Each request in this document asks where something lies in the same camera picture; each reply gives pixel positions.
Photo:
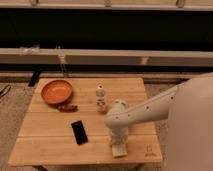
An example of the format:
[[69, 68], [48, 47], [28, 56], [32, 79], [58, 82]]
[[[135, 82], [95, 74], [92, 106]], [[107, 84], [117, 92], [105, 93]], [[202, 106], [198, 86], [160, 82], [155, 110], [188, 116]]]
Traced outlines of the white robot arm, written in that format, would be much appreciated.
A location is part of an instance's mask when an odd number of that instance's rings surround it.
[[165, 171], [213, 171], [213, 72], [132, 107], [116, 100], [105, 124], [119, 142], [130, 125], [163, 119], [168, 121]]

